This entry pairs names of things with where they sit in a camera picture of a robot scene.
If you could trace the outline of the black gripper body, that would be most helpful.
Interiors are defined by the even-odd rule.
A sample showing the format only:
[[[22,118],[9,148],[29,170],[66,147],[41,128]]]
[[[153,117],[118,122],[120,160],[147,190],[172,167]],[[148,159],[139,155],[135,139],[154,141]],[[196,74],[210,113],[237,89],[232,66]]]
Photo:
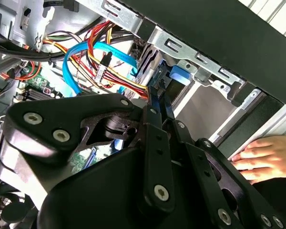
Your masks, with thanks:
[[[166,216],[139,209],[143,156],[123,150],[57,184],[37,219],[40,229],[211,229],[202,192],[184,167],[173,164],[176,205]]]

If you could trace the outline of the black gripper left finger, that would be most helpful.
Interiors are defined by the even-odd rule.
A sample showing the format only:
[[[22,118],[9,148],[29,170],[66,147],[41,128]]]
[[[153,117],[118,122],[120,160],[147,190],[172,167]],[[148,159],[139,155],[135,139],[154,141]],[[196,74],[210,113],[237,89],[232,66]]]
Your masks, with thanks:
[[[19,160],[12,171],[18,189],[40,208],[49,191],[69,172],[77,152],[115,140],[143,155],[142,197],[161,207],[173,195],[169,141],[162,129],[161,98],[147,90],[148,104],[134,105],[121,94],[80,95],[11,106],[4,122],[5,153]]]

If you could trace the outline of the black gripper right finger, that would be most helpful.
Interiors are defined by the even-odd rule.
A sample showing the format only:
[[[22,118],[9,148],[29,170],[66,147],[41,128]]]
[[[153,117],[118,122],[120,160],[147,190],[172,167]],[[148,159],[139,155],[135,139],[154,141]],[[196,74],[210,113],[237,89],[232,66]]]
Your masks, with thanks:
[[[205,138],[194,141],[175,119],[163,95],[163,125],[170,135],[172,160],[181,164],[179,194],[184,210],[200,229],[286,229],[277,212],[227,158]]]

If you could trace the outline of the person's hand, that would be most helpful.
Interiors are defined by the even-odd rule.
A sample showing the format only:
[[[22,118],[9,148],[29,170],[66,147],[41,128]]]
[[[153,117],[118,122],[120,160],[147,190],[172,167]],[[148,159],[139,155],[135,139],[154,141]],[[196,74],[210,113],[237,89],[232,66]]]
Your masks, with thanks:
[[[251,184],[286,178],[286,136],[257,139],[232,157],[231,162]]]

